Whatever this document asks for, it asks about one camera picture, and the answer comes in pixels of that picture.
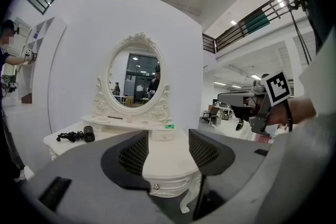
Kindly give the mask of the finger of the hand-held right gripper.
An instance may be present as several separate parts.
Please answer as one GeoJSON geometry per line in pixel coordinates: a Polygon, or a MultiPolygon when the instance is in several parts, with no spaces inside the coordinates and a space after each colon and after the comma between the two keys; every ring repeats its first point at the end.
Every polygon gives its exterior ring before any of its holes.
{"type": "Polygon", "coordinates": [[[251,90],[220,93],[217,99],[228,104],[238,119],[248,122],[250,117],[256,115],[256,95],[251,90]]]}

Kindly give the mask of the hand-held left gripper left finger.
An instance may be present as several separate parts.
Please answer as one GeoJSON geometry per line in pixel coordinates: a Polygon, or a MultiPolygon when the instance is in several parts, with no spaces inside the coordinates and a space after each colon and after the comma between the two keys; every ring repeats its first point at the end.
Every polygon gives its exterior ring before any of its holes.
{"type": "Polygon", "coordinates": [[[148,134],[76,146],[39,170],[22,192],[52,224],[168,224],[142,175],[148,134]]]}

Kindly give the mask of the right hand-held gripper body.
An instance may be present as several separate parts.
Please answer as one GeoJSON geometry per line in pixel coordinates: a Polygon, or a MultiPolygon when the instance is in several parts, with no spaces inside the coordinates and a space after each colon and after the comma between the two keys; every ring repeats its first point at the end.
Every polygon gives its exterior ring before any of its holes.
{"type": "Polygon", "coordinates": [[[252,132],[263,136],[270,136],[266,131],[269,116],[277,104],[283,104],[287,118],[290,120],[290,108],[287,99],[290,97],[290,88],[283,72],[268,75],[255,81],[251,90],[254,94],[249,98],[250,112],[249,123],[252,132]]]}

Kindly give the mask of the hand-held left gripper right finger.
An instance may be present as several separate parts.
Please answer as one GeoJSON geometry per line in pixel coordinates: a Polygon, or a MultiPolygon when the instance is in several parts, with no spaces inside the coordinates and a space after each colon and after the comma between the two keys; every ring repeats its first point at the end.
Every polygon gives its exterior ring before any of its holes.
{"type": "Polygon", "coordinates": [[[252,178],[271,145],[200,129],[188,132],[189,152],[201,172],[193,220],[199,220],[233,198],[252,178]]]}

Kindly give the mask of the white table drawer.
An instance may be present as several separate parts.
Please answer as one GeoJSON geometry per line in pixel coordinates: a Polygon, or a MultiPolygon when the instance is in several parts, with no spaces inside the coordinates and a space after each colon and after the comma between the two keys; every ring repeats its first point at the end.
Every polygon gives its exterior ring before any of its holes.
{"type": "Polygon", "coordinates": [[[150,195],[160,198],[174,198],[186,192],[191,186],[198,184],[200,179],[201,175],[195,174],[177,179],[155,180],[150,182],[150,195]]]}

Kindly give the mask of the person's right forearm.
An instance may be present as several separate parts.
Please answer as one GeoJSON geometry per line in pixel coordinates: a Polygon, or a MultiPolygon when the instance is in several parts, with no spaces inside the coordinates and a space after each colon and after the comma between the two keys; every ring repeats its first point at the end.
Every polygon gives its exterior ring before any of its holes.
{"type": "MultiPolygon", "coordinates": [[[[307,97],[291,98],[287,101],[293,124],[298,124],[316,115],[313,104],[307,97]]],[[[289,124],[289,116],[287,115],[286,107],[283,103],[279,103],[271,109],[268,125],[275,124],[289,124]]]]}

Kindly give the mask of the black office chair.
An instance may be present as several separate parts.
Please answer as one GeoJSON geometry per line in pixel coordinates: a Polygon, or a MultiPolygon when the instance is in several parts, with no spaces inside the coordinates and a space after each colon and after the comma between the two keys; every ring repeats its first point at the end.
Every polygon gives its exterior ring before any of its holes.
{"type": "Polygon", "coordinates": [[[209,125],[211,125],[211,123],[212,123],[213,121],[216,121],[218,111],[219,111],[219,108],[213,106],[213,107],[211,108],[211,110],[209,110],[209,111],[205,111],[205,112],[203,113],[202,121],[206,121],[206,122],[208,122],[209,125]]]}

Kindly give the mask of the black hair dryer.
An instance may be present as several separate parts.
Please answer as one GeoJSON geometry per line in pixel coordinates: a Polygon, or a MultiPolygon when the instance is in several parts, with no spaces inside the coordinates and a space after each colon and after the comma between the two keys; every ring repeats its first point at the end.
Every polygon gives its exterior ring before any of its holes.
{"type": "Polygon", "coordinates": [[[85,143],[91,143],[95,141],[95,134],[92,126],[88,125],[83,128],[83,131],[77,132],[68,132],[61,133],[56,137],[57,142],[61,142],[61,140],[68,140],[72,143],[76,141],[84,141],[85,143]]]}

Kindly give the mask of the white dressing table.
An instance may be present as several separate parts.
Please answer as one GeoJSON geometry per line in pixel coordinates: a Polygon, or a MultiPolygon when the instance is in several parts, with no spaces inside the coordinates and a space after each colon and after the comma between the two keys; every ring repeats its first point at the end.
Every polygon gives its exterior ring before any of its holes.
{"type": "MultiPolygon", "coordinates": [[[[66,151],[83,145],[83,142],[72,143],[68,140],[57,142],[56,137],[59,134],[82,131],[87,125],[93,127],[97,141],[140,129],[148,130],[149,155],[144,163],[143,177],[149,183],[155,180],[201,175],[189,153],[187,134],[179,129],[165,129],[159,124],[151,124],[148,121],[137,125],[135,122],[127,123],[124,120],[83,116],[79,122],[44,137],[43,142],[48,146],[51,158],[55,159],[66,151]]],[[[186,214],[190,211],[188,205],[198,196],[199,183],[177,196],[181,199],[181,213],[186,214]]]]}

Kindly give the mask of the green banner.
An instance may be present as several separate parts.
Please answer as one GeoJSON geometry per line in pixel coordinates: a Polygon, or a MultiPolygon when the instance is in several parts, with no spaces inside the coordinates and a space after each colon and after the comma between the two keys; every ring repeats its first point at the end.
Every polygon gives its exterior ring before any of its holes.
{"type": "Polygon", "coordinates": [[[267,16],[263,12],[258,12],[244,21],[248,34],[251,34],[270,24],[267,16]]]}

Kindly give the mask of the black mezzanine railing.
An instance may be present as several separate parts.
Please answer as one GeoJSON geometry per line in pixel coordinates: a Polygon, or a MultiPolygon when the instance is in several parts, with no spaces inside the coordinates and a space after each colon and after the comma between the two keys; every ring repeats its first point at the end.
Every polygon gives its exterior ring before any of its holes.
{"type": "Polygon", "coordinates": [[[289,13],[288,8],[285,5],[280,4],[277,0],[269,0],[254,10],[252,13],[245,16],[242,20],[238,21],[236,25],[224,31],[218,37],[213,38],[207,34],[202,34],[203,50],[215,54],[218,51],[249,35],[247,33],[244,21],[258,12],[265,13],[270,23],[273,20],[280,19],[282,16],[289,13]]]}

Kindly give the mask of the white ornate oval mirror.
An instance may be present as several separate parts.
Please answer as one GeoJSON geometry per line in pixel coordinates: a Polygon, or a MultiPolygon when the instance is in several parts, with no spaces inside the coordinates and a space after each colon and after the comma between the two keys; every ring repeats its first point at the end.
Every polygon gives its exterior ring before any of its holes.
{"type": "Polygon", "coordinates": [[[93,118],[115,116],[127,123],[162,125],[170,118],[170,86],[164,80],[164,68],[160,49],[145,33],[120,41],[97,78],[93,118]]]}

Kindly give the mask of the white shelf unit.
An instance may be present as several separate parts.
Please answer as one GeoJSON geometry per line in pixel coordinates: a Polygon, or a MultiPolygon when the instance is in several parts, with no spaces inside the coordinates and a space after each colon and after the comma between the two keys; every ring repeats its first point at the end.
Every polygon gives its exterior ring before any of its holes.
{"type": "Polygon", "coordinates": [[[65,29],[66,24],[62,19],[52,17],[28,32],[21,56],[25,56],[26,49],[31,49],[38,55],[35,62],[28,64],[26,61],[18,65],[15,92],[20,102],[29,93],[32,94],[33,101],[47,92],[53,58],[65,29]]]}

